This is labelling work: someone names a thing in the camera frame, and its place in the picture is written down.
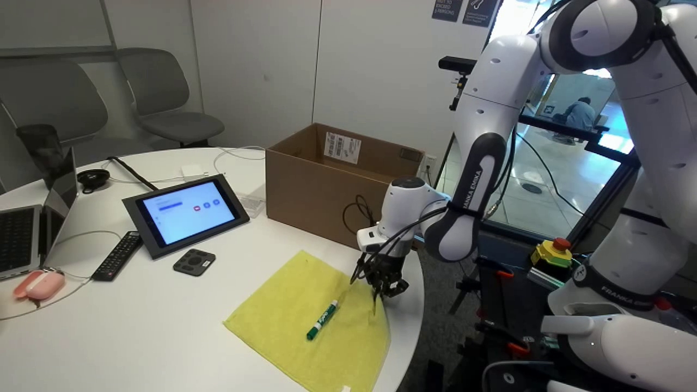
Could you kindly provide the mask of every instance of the tablet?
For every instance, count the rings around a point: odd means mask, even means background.
[[[221,175],[124,198],[124,208],[151,259],[248,223]]]

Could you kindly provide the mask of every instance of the yellow sheet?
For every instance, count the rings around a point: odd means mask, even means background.
[[[333,298],[339,307],[307,342],[305,334]],[[307,390],[371,390],[388,354],[380,300],[364,282],[308,254],[294,256],[224,322],[239,341]]]

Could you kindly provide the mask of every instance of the cardboard box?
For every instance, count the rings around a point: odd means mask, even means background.
[[[350,204],[362,197],[374,220],[388,186],[415,176],[423,152],[310,124],[265,151],[265,213],[271,220],[354,246],[370,223]]]

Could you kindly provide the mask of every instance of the office chair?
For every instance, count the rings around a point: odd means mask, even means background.
[[[221,123],[181,111],[188,100],[188,85],[176,60],[166,51],[124,49],[115,54],[129,84],[136,123],[166,140],[181,146],[206,146],[206,140],[221,134]]]
[[[10,127],[52,127],[60,145],[105,129],[109,116],[96,88],[69,60],[0,60],[0,102]]]

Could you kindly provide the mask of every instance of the laptop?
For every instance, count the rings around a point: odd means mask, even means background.
[[[72,151],[47,176],[47,194],[40,205],[0,211],[0,282],[44,266],[77,197]]]

